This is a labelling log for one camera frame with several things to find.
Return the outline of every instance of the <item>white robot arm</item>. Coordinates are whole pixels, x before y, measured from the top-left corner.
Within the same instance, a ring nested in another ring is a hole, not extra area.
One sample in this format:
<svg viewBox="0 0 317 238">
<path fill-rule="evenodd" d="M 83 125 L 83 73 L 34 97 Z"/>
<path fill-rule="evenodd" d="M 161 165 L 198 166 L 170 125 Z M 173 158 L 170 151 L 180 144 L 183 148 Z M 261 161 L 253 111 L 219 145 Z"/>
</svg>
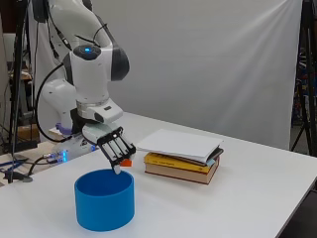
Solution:
<svg viewBox="0 0 317 238">
<path fill-rule="evenodd" d="M 39 2 L 45 6 L 44 11 L 47 7 L 47 13 L 38 11 L 35 19 L 41 15 L 51 17 L 66 44 L 75 42 L 71 39 L 77 35 L 93 43 L 72 44 L 72 51 L 63 60 L 66 77 L 46 83 L 43 88 L 45 100 L 60 116 L 58 129 L 65 136 L 82 133 L 86 141 L 99 146 L 118 174 L 120 163 L 130 159 L 136 148 L 114 123 L 123 111 L 109 98 L 107 83 L 126 76 L 130 69 L 128 58 L 107 26 L 82 0 L 33 0 L 33 4 Z"/>
</svg>

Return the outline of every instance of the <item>black cable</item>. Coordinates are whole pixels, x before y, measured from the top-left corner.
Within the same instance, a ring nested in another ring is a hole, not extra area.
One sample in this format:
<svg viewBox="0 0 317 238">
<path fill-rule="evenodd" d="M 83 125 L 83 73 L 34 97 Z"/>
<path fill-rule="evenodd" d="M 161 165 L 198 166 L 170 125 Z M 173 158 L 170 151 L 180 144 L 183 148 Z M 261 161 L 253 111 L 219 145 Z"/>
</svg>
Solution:
<svg viewBox="0 0 317 238">
<path fill-rule="evenodd" d="M 42 160 L 45 160 L 46 158 L 44 157 L 40 157 L 38 158 L 37 160 L 35 160 L 35 162 L 32 164 L 32 166 L 30 167 L 29 169 L 29 172 L 28 172 L 28 177 L 32 174 L 32 171 L 34 169 L 34 167 L 38 164 L 38 162 L 42 161 Z"/>
<path fill-rule="evenodd" d="M 44 163 L 44 164 L 39 164 L 40 161 L 42 160 L 45 160 L 46 158 L 38 158 L 37 160 L 35 160 L 34 163 L 23 163 L 23 164 L 29 164 L 29 165 L 32 165 L 29 169 L 29 172 L 28 172 L 28 177 L 32 175 L 32 171 L 34 169 L 35 166 L 46 166 L 46 165 L 53 165 L 53 164 L 56 164 L 58 163 L 58 160 L 53 160 L 53 161 L 50 161 L 50 162 L 47 162 L 47 163 Z"/>
<path fill-rule="evenodd" d="M 25 56 L 27 56 L 28 55 L 28 51 L 24 51 L 23 52 L 23 55 L 22 55 L 22 58 L 24 58 Z"/>
<path fill-rule="evenodd" d="M 5 141 L 4 141 L 4 138 L 3 138 L 3 135 L 1 134 L 1 132 L 0 132 L 0 139 L 1 139 L 1 141 L 2 141 L 2 144 L 0 145 L 0 147 L 2 147 L 2 146 L 4 146 L 4 144 L 6 144 L 6 143 L 5 143 Z"/>
<path fill-rule="evenodd" d="M 49 42 L 50 42 L 50 46 L 51 46 L 51 49 L 53 51 L 53 56 L 55 59 L 57 59 L 59 61 L 59 54 L 58 52 L 56 51 L 54 45 L 53 45 L 53 42 L 51 40 L 51 28 L 50 28 L 50 24 L 49 24 L 49 21 L 47 21 L 47 26 L 48 26 L 48 32 L 49 32 Z"/>
<path fill-rule="evenodd" d="M 2 128 L 2 130 L 6 131 L 7 133 L 10 133 L 9 130 L 7 128 L 5 128 L 3 125 L 0 124 L 0 127 Z M 21 137 L 18 137 L 18 139 L 20 141 L 28 141 L 27 139 L 23 139 Z"/>
<path fill-rule="evenodd" d="M 41 83 L 40 85 L 40 88 L 39 88 L 39 91 L 38 91 L 38 94 L 37 94 L 37 99 L 36 99 L 36 106 L 35 106 L 35 113 L 36 113 L 36 121 L 37 121 L 37 126 L 38 126 L 38 129 L 39 131 L 42 133 L 42 135 L 44 137 L 46 137 L 47 139 L 49 139 L 50 141 L 53 141 L 53 142 L 56 142 L 56 143 L 61 143 L 61 142 L 65 142 L 67 140 L 69 140 L 71 137 L 68 137 L 68 138 L 64 138 L 62 140 L 55 140 L 53 138 L 51 138 L 50 136 L 48 136 L 42 129 L 42 127 L 40 126 L 40 122 L 39 122 L 39 115 L 38 115 L 38 107 L 39 107 L 39 100 L 40 100 L 40 96 L 41 96 L 41 91 L 45 85 L 45 83 L 47 82 L 47 80 L 52 76 L 52 74 L 57 71 L 60 67 L 63 66 L 63 63 L 61 63 L 60 65 L 56 66 L 46 77 L 45 79 L 43 80 L 43 82 Z"/>
<path fill-rule="evenodd" d="M 36 101 L 36 96 L 35 96 L 35 89 L 36 89 L 36 79 L 37 79 L 37 54 L 38 54 L 38 47 L 39 47 L 39 22 L 37 23 L 37 33 L 36 33 L 36 49 L 34 51 L 34 74 L 33 74 L 33 82 L 32 82 L 32 116 L 31 116 L 31 136 L 30 139 L 32 141 L 32 124 L 33 124 L 33 118 L 34 118 L 34 103 Z"/>
<path fill-rule="evenodd" d="M 75 35 L 75 36 L 76 36 L 77 38 L 79 38 L 80 40 L 82 40 L 82 41 L 85 41 L 85 42 L 87 42 L 87 43 L 91 43 L 91 44 L 97 46 L 98 48 L 100 48 L 100 46 L 99 46 L 96 42 L 94 42 L 94 41 L 92 41 L 92 40 L 88 40 L 88 39 L 83 38 L 83 37 L 80 37 L 80 36 L 78 36 L 78 35 Z"/>
<path fill-rule="evenodd" d="M 50 10 L 50 6 L 49 6 L 49 2 L 48 2 L 47 8 L 48 8 L 48 13 L 49 13 L 50 19 L 51 19 L 51 21 L 52 21 L 52 23 L 53 23 L 54 28 L 55 28 L 56 31 L 57 31 L 58 36 L 60 37 L 60 39 L 61 39 L 61 41 L 63 42 L 63 44 L 64 44 L 70 51 L 72 51 L 72 48 L 71 48 L 71 45 L 70 45 L 69 41 L 67 40 L 67 38 L 63 35 L 63 33 L 60 31 L 60 29 L 57 27 L 57 25 L 56 25 L 55 22 L 53 21 L 53 17 L 52 17 L 52 15 L 51 15 L 51 10 Z"/>
<path fill-rule="evenodd" d="M 10 79 L 7 81 L 6 89 L 4 90 L 4 102 L 3 102 L 3 119 L 2 124 L 4 125 L 6 123 L 6 114 L 7 114 L 7 89 L 9 87 Z"/>
<path fill-rule="evenodd" d="M 103 29 L 104 27 L 107 27 L 107 23 L 106 24 L 103 24 L 95 33 L 95 35 L 93 36 L 92 38 L 92 41 L 95 42 L 95 39 L 97 37 L 97 34 L 100 32 L 101 29 Z"/>
</svg>

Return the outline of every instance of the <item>purple object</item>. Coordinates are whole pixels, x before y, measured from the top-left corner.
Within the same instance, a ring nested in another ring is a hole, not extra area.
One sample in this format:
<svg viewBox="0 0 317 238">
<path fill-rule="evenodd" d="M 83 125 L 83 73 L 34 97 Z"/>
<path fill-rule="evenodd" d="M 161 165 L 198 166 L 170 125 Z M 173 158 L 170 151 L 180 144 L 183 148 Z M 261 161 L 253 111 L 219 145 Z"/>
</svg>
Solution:
<svg viewBox="0 0 317 238">
<path fill-rule="evenodd" d="M 71 135 L 72 133 L 71 133 L 71 129 L 68 129 L 68 128 L 63 128 L 62 126 L 61 126 L 61 123 L 60 122 L 58 122 L 58 123 L 56 123 L 56 128 L 59 130 L 59 132 L 62 134 L 62 135 Z"/>
</svg>

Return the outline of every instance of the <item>white book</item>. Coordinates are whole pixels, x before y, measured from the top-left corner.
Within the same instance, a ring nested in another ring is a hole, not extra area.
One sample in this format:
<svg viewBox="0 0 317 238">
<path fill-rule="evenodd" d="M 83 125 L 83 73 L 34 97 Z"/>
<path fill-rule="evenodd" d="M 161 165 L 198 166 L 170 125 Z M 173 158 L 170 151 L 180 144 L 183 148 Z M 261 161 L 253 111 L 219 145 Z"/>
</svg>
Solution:
<svg viewBox="0 0 317 238">
<path fill-rule="evenodd" d="M 137 145 L 138 150 L 206 163 L 222 139 L 160 129 Z"/>
</svg>

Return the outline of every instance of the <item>yellow book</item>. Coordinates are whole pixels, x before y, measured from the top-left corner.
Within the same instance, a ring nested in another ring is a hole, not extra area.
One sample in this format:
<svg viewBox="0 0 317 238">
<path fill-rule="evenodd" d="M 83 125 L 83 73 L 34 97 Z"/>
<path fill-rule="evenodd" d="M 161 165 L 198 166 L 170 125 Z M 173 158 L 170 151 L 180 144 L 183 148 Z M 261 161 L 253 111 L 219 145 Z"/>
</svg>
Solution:
<svg viewBox="0 0 317 238">
<path fill-rule="evenodd" d="M 158 165 L 158 166 L 164 166 L 164 167 L 172 167 L 172 168 L 188 170 L 188 171 L 201 172 L 206 174 L 210 171 L 210 167 L 208 166 L 205 166 L 205 167 L 197 166 L 188 162 L 174 159 L 169 156 L 155 154 L 155 153 L 148 153 L 145 156 L 145 163 Z"/>
</svg>

